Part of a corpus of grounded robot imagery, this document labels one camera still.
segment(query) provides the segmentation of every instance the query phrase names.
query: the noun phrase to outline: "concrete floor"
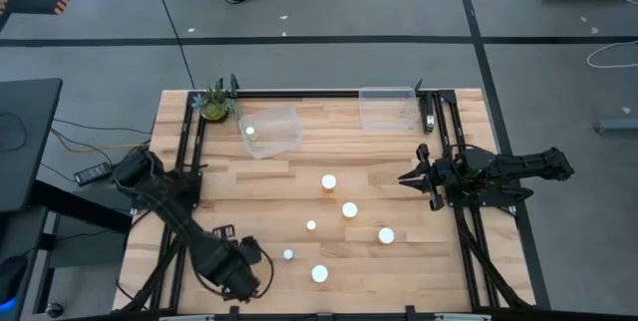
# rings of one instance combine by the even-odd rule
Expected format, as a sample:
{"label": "concrete floor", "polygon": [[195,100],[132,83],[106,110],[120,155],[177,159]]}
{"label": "concrete floor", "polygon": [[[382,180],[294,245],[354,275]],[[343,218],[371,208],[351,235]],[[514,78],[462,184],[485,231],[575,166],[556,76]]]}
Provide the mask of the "concrete floor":
{"label": "concrete floor", "polygon": [[[483,36],[638,35],[638,6],[620,0],[473,2]],[[250,0],[236,6],[221,0],[166,0],[166,4],[182,38],[283,32],[288,36],[470,35],[462,0]],[[0,39],[172,37],[160,0],[72,0],[62,16],[12,15],[0,33]],[[638,206],[632,197],[638,193],[632,177],[638,139],[599,136],[590,128],[600,117],[627,116],[623,107],[631,110],[628,117],[638,113],[637,70],[589,68],[585,58],[599,47],[485,48],[513,151],[535,153],[557,146],[576,169],[567,182],[525,183],[535,190],[527,208],[552,308],[638,315],[634,240]],[[230,73],[237,75],[242,88],[406,86],[420,78],[424,87],[483,87],[471,44],[204,45],[186,46],[184,52],[198,87]],[[637,61],[638,47],[600,58],[601,63]],[[58,118],[144,130],[153,124],[161,90],[190,86],[177,46],[0,48],[0,80],[51,77],[65,82]],[[59,127],[71,139],[92,145],[145,139]],[[114,160],[123,154],[110,153]],[[100,155],[70,155],[55,140],[49,140],[43,158],[65,175],[102,161]],[[45,169],[38,178],[76,189]],[[71,224],[65,232],[87,227]],[[97,254],[97,244],[87,240],[86,253]],[[122,257],[121,244],[115,240],[111,246],[92,261],[93,266],[56,274],[50,299],[65,305],[64,318],[111,309]],[[46,318],[32,316],[30,310],[25,309],[25,320]]]}

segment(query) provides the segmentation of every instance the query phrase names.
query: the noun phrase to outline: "wooden tabletop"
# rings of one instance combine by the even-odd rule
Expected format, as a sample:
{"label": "wooden tabletop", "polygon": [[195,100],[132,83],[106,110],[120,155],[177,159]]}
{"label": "wooden tabletop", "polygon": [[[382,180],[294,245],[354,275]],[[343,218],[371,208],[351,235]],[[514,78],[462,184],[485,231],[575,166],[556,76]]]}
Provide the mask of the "wooden tabletop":
{"label": "wooden tabletop", "polygon": [[[174,165],[187,91],[164,91],[159,103],[151,149]],[[479,89],[457,90],[467,143],[495,152],[485,103]],[[303,144],[267,160],[253,160],[245,151],[233,116],[222,125],[208,125],[203,143],[201,204],[193,214],[205,229],[232,223],[237,236],[253,235],[270,254],[275,278],[258,300],[240,304],[241,313],[418,312],[470,311],[459,236],[454,213],[445,207],[432,212],[429,196],[397,184],[397,177],[417,163],[415,150],[428,144],[431,158],[442,153],[438,127],[425,135],[413,131],[364,132],[358,99],[241,100],[247,114],[294,106],[303,121]],[[446,107],[448,129],[452,118]],[[198,116],[193,118],[189,152]],[[323,192],[322,175],[336,175],[334,192]],[[359,207],[344,219],[341,207]],[[482,219],[491,259],[518,295],[533,303],[520,240],[511,216],[484,208]],[[317,222],[314,231],[306,222]],[[376,242],[380,228],[391,227],[395,242]],[[163,223],[151,214],[131,231],[120,282],[135,293],[158,260]],[[285,260],[282,252],[293,249]],[[328,280],[311,278],[315,265],[325,265]],[[236,302],[224,302],[196,281],[185,263],[179,313],[227,313]],[[486,304],[482,272],[475,262],[481,303]],[[268,280],[265,260],[253,266]],[[172,269],[167,274],[162,306],[167,305]],[[118,292],[114,308],[128,299]]]}

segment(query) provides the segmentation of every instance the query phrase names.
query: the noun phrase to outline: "small succulent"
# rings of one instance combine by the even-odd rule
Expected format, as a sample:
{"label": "small succulent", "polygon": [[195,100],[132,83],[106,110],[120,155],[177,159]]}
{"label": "small succulent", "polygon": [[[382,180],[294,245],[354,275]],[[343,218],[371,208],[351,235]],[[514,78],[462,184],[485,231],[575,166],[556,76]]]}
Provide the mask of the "small succulent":
{"label": "small succulent", "polygon": [[208,85],[208,90],[198,94],[192,99],[192,107],[199,108],[205,118],[213,121],[220,120],[226,113],[240,114],[238,105],[228,97],[228,91],[224,91],[220,79],[213,89]]}

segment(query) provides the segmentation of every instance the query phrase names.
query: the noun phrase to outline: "transparent box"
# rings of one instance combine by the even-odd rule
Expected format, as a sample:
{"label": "transparent box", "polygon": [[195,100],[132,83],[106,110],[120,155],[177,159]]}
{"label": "transparent box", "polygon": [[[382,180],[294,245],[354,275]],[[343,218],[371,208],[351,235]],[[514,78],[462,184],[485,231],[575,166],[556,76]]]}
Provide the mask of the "transparent box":
{"label": "transparent box", "polygon": [[361,128],[365,131],[406,131],[419,120],[417,94],[410,87],[362,88]]}
{"label": "transparent box", "polygon": [[303,124],[292,106],[244,115],[237,125],[246,151],[259,160],[297,149],[303,140]]}

